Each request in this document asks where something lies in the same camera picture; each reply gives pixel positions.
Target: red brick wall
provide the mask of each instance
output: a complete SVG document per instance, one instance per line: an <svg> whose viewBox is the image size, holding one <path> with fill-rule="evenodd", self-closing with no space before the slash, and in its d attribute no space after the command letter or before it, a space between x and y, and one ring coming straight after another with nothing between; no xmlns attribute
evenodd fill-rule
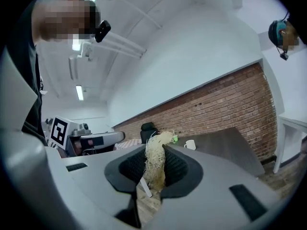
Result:
<svg viewBox="0 0 307 230"><path fill-rule="evenodd" d="M275 151L277 125L272 93L260 65L241 69L188 92L114 127L126 140L140 138L141 125L153 122L179 137L236 127L259 160Z"/></svg>

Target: black office chair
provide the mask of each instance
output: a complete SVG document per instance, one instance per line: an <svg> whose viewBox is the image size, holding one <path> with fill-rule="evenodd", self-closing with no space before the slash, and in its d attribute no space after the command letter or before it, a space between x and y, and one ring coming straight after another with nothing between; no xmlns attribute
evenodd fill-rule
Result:
<svg viewBox="0 0 307 230"><path fill-rule="evenodd" d="M142 144L146 144L146 141L149 140L150 136L155 136L157 134L158 129L154 127L152 122L143 124L140 132Z"/></svg>

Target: floor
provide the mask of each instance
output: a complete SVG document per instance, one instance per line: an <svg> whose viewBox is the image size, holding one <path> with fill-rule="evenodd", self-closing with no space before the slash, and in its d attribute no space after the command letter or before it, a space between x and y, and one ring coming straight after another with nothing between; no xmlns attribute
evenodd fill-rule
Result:
<svg viewBox="0 0 307 230"><path fill-rule="evenodd" d="M276 191L281 198L284 198L292 192L300 176L306 169L307 141L302 144L300 156L288 165L280 168L276 174L273 173L274 165L275 162L264 165L265 174L259 176L259 180ZM151 192L153 196L149 198L142 186L140 184L137 186L137 206L142 227L154 217L154 214L161 206L160 193L155 190L151 190Z"/></svg>
<svg viewBox="0 0 307 230"><path fill-rule="evenodd" d="M307 141L302 144L300 156L280 168L276 174L273 173L275 162L263 166L265 174L259 176L259 179L276 191L281 198L290 195L295 188L297 181L304 173L307 165Z"/></svg>

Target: table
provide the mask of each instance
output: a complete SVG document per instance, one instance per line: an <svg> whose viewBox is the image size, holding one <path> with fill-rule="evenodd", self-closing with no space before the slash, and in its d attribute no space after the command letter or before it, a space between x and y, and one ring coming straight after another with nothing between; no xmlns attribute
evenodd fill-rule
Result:
<svg viewBox="0 0 307 230"><path fill-rule="evenodd" d="M284 152L285 149L292 149L292 153L294 152L293 156L295 156L295 153L299 153L301 150L301 140L293 139L293 134L287 134L286 127L291 127L300 134L300 132L307 133L307 114L304 110L291 110L284 112L280 115L278 115L279 119L279 132L277 137L277 150L276 150L276 163L275 167L273 169L274 173L277 173L279 170L279 167L281 163L283 162Z"/></svg>
<svg viewBox="0 0 307 230"><path fill-rule="evenodd" d="M176 145L183 147L187 140L194 140L196 150L227 159L254 176L264 174L264 169L254 151L236 128L179 137Z"/></svg>
<svg viewBox="0 0 307 230"><path fill-rule="evenodd" d="M117 192L106 181L103 171L110 161L141 146L145 147L144 144L141 144L102 154L66 159L60 159L58 156L58 160L53 163L51 172L54 178L62 175L60 171L54 171L59 167L59 161L64 163L65 166L77 163L88 165L66 174L71 176L77 189L81 190L85 197L99 207L100 212L114 216L119 210L127 208L130 195ZM278 195L272 189L233 162L197 150L185 149L175 144L168 146L198 162L203 169L203 177L199 185L187 196L163 199L159 212L143 229L200 229L199 226L205 226L207 229L234 230L243 228L250 223L250 219L229 190L229 187L233 185L243 184L267 209L272 208L279 201ZM61 185L57 184L64 190L64 192L60 191L60 194L66 193L70 198L74 197L74 193L71 193L72 190L67 192L68 186L64 184L65 182L62 183ZM68 203L76 205L76 201L78 199ZM84 217L79 217L78 220L82 220L84 225L87 226L88 217L87 210L84 213L85 207L76 209L68 205L68 208L77 211L76 213L72 211L74 216L78 213L86 214ZM101 220L101 226L108 227L111 223L103 222L102 218L98 220Z"/></svg>

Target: dark shirt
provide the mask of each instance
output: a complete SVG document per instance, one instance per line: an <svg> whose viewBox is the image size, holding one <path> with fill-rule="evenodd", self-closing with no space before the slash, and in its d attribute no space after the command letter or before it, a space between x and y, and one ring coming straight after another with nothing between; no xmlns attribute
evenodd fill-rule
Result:
<svg viewBox="0 0 307 230"><path fill-rule="evenodd" d="M21 15L17 24L11 31L6 46L16 68L30 88L37 94L37 99L24 122L22 131L36 136L46 146L47 143L41 125L42 99L39 92L40 75L38 59L33 43L31 28L31 15L34 4L35 1L33 1Z"/></svg>

